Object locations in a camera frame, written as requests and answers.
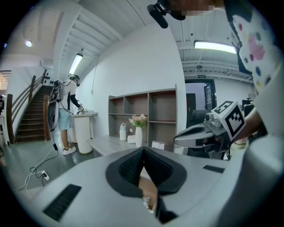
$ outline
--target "door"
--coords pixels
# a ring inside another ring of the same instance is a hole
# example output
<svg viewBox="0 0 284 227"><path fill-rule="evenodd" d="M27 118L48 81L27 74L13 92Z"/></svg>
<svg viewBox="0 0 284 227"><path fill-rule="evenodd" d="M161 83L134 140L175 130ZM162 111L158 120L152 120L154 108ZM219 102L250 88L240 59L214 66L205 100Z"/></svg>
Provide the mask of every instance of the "door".
<svg viewBox="0 0 284 227"><path fill-rule="evenodd" d="M186 94L186 109L187 109L186 127L188 128L189 122L192 119L193 110L196 109L195 94Z"/></svg>
<svg viewBox="0 0 284 227"><path fill-rule="evenodd" d="M205 92L205 109L206 110L212 110L212 92L211 92L211 85L206 84L204 86L204 92Z"/></svg>

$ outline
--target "white round table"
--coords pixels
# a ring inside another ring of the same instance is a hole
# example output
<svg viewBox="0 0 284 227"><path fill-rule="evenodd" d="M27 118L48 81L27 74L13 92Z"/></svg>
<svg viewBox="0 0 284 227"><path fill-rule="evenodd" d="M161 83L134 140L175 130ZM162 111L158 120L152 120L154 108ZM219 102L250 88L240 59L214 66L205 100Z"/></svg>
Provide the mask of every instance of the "white round table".
<svg viewBox="0 0 284 227"><path fill-rule="evenodd" d="M91 139L90 117L95 113L74 114L71 115L73 128L71 129L71 140L78 143L80 154L89 154L93 151L87 140Z"/></svg>

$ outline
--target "staircase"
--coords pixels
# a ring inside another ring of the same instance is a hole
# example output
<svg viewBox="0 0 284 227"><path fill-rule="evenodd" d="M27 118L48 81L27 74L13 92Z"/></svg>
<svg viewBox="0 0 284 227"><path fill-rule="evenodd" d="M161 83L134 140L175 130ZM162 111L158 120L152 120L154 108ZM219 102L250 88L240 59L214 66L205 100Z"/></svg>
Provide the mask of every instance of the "staircase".
<svg viewBox="0 0 284 227"><path fill-rule="evenodd" d="M42 86L24 113L16 134L16 143L44 140L43 97L50 95L51 86Z"/></svg>

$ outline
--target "white bottle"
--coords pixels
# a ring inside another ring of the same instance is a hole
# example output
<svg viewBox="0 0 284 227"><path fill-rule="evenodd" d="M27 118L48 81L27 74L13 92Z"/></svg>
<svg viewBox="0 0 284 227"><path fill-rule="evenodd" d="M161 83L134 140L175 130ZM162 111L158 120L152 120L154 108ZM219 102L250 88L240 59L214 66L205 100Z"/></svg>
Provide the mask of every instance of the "white bottle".
<svg viewBox="0 0 284 227"><path fill-rule="evenodd" d="M122 141L126 140L126 124L125 123L122 123L120 125L119 139Z"/></svg>

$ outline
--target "ceiling light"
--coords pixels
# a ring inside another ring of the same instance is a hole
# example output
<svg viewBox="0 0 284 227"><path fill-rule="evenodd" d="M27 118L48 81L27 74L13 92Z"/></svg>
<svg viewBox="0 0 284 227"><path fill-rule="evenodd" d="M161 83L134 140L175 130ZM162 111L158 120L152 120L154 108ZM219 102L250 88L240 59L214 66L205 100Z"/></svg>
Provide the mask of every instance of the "ceiling light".
<svg viewBox="0 0 284 227"><path fill-rule="evenodd" d="M229 45L224 45L220 43L210 43L210 42L200 42L196 41L194 43L195 49L210 49L210 50L217 50L217 51L226 51L233 54L237 54L236 49Z"/></svg>
<svg viewBox="0 0 284 227"><path fill-rule="evenodd" d="M75 59L72 63L72 66L70 68L70 71L69 71L70 74L75 73L75 70L76 70L77 66L79 65L80 61L82 60L82 58L83 58L83 55L81 55L81 54L76 55L76 57L75 57Z"/></svg>
<svg viewBox="0 0 284 227"><path fill-rule="evenodd" d="M32 46L31 41L26 41L26 46L27 46L27 47L31 47L31 46Z"/></svg>

